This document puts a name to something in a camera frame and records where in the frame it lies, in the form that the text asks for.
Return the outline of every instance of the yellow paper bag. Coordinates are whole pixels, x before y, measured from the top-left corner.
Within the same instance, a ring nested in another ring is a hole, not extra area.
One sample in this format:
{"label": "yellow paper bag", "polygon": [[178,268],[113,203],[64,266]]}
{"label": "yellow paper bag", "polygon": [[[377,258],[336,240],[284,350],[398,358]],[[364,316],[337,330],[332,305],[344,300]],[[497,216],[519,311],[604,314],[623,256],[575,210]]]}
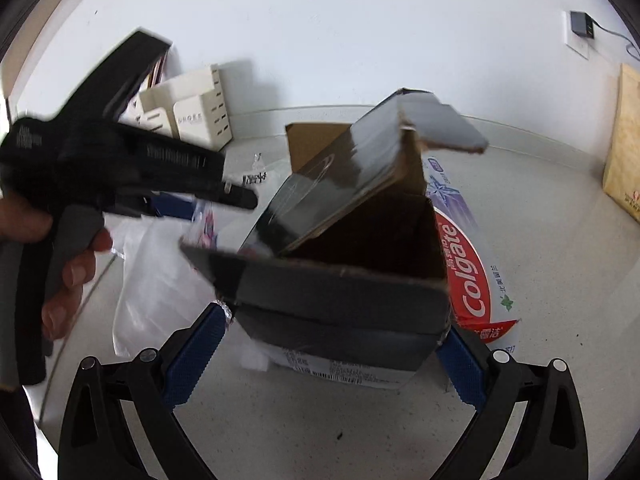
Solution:
{"label": "yellow paper bag", "polygon": [[640,73],[625,64],[602,189],[640,222]]}

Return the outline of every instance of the colgate toothpaste package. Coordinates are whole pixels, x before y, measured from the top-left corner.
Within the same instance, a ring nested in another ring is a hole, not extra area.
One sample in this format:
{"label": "colgate toothpaste package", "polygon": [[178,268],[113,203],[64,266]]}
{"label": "colgate toothpaste package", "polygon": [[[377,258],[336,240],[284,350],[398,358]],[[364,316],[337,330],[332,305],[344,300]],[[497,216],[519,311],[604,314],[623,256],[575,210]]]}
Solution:
{"label": "colgate toothpaste package", "polygon": [[520,318],[507,280],[460,190],[439,161],[423,153],[422,168],[427,196],[436,213],[456,319],[492,350],[513,354]]}

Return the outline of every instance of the finger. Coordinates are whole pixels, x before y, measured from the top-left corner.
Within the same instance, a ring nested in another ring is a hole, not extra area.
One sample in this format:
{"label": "finger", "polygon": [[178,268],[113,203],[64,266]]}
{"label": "finger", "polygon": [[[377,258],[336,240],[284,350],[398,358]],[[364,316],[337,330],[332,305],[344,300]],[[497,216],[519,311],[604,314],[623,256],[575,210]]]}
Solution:
{"label": "finger", "polygon": [[95,254],[93,251],[85,251],[62,269],[62,282],[67,288],[90,282],[95,276]]}
{"label": "finger", "polygon": [[95,235],[94,241],[91,243],[91,248],[98,253],[103,253],[104,251],[111,250],[112,245],[113,240],[111,239],[111,235],[107,229],[102,229]]}
{"label": "finger", "polygon": [[42,308],[43,332],[55,341],[69,333],[73,318],[82,300],[82,286],[63,287]]}
{"label": "finger", "polygon": [[0,238],[25,244],[39,242],[52,223],[51,215],[31,207],[20,195],[8,192],[0,200]]}

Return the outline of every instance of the charger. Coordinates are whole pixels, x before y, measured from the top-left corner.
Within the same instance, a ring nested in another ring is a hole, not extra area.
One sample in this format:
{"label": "charger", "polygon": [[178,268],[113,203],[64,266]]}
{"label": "charger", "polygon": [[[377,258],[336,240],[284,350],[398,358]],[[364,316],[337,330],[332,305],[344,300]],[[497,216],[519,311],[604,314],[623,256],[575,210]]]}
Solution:
{"label": "charger", "polygon": [[593,39],[593,18],[586,12],[572,10],[571,30],[581,38]]}

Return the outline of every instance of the black cable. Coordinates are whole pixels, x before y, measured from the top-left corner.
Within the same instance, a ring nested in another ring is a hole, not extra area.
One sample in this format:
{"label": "black cable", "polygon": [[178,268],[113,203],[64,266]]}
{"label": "black cable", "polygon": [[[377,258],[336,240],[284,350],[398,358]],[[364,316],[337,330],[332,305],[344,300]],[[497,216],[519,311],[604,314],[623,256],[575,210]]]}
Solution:
{"label": "black cable", "polygon": [[[640,50],[638,50],[638,47],[636,47],[634,42],[631,41],[628,37],[624,36],[623,34],[620,34],[619,32],[614,32],[613,30],[609,30],[608,28],[604,28],[596,20],[593,20],[593,25],[595,25],[596,27],[598,27],[601,30],[604,30],[604,32],[608,32],[609,34],[612,34],[614,36],[617,36],[619,38],[623,38],[624,40],[627,40],[629,43],[626,46],[626,53],[629,54],[636,61],[640,61]],[[637,56],[635,54],[631,53],[631,51],[629,50],[630,47],[632,47],[638,53]]]}

